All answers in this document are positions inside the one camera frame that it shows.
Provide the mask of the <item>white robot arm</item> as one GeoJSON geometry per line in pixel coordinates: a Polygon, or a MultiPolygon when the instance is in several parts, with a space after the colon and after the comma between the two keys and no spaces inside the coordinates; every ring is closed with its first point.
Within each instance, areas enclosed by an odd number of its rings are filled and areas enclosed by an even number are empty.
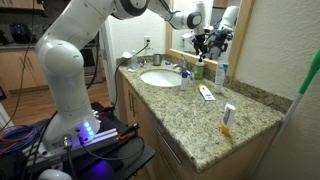
{"type": "Polygon", "coordinates": [[[204,0],[194,0],[186,11],[171,10],[169,0],[70,0],[38,40],[35,52],[58,110],[42,139],[46,152],[57,153],[66,135],[77,146],[79,137],[90,141],[100,129],[85,86],[81,49],[97,35],[108,16],[125,20],[147,10],[174,29],[192,29],[197,35],[204,32],[204,0]]]}

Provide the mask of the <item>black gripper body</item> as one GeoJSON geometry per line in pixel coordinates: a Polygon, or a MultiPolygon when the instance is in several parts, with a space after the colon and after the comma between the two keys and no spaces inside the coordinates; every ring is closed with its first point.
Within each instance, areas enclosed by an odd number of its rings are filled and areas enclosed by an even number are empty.
{"type": "Polygon", "coordinates": [[[199,26],[194,29],[194,48],[201,49],[205,45],[205,41],[208,39],[209,35],[213,32],[214,27],[211,25],[199,26]]]}

